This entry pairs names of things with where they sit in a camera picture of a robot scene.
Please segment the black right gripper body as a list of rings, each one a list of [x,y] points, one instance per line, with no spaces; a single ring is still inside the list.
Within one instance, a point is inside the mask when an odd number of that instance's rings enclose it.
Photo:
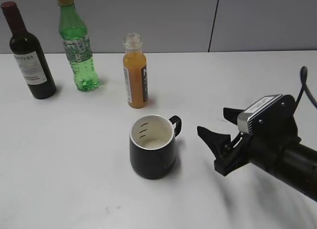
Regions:
[[[231,139],[227,160],[215,159],[214,168],[226,176],[252,163],[270,174],[275,174],[276,164],[286,151],[286,147],[299,142],[298,129],[293,117],[270,133],[250,136],[240,132]]]

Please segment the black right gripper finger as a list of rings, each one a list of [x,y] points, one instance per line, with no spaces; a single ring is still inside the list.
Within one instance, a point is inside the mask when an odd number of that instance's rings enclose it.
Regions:
[[[205,127],[197,127],[198,136],[207,144],[217,160],[225,161],[228,158],[228,149],[231,144],[229,134],[220,134],[208,130]]]
[[[240,109],[223,108],[223,117],[230,123],[237,125],[237,117],[241,112]]]

